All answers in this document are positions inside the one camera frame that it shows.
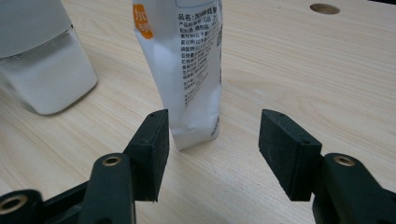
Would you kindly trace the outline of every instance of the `wooden table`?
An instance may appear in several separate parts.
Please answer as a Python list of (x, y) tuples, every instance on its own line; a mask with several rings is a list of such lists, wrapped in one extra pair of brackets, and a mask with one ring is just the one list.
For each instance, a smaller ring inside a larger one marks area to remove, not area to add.
[[(314, 223), (291, 203), (258, 149), (263, 108), (312, 133), (322, 154), (362, 161), (396, 191), (396, 6), (327, 0), (223, 2), (220, 135), (171, 150), (158, 203), (138, 223)], [(144, 117), (163, 108), (134, 35), (130, 1), (63, 0), (99, 83), (63, 113), (42, 117), (0, 92), (0, 195), (44, 199), (86, 181), (93, 162), (121, 152)]]

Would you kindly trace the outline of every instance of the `screw hole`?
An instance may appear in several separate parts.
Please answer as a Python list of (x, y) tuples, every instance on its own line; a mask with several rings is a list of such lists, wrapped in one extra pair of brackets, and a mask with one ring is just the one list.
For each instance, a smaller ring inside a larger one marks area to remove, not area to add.
[(345, 165), (345, 166), (354, 166), (355, 165), (355, 162), (352, 159), (350, 159), (348, 157), (344, 157), (344, 156), (336, 156), (336, 157), (334, 157), (334, 160), (337, 163), (339, 163), (341, 165)]
[(340, 13), (340, 8), (327, 4), (316, 3), (310, 6), (313, 11), (325, 15), (335, 15)]
[(0, 202), (0, 215), (9, 214), (20, 209), (27, 202), (26, 195), (20, 194)]
[(109, 157), (103, 160), (102, 164), (105, 166), (114, 166), (119, 164), (121, 161), (120, 157)]

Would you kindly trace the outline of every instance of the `orange logo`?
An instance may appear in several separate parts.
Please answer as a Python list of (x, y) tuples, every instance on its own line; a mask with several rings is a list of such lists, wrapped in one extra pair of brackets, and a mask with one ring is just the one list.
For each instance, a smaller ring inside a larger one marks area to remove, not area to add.
[(153, 34), (151, 32), (151, 27), (149, 26), (149, 21), (146, 16), (145, 8), (142, 4), (134, 4), (134, 25), (136, 29), (140, 31), (140, 34), (146, 39), (151, 39)]

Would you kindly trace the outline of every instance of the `plastic container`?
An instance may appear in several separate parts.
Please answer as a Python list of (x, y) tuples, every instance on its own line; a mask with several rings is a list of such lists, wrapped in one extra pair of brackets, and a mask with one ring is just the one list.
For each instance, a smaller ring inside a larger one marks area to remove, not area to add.
[(28, 110), (59, 112), (96, 84), (60, 1), (0, 1), (0, 30), (0, 88)]

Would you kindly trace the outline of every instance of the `white container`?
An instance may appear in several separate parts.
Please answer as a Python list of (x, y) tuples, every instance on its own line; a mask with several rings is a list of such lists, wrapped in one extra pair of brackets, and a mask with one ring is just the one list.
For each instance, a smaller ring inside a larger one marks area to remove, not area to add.
[(177, 149), (219, 135), (221, 0), (133, 0), (134, 31)]
[(0, 88), (32, 112), (59, 112), (97, 82), (59, 0), (0, 0), (0, 40)]

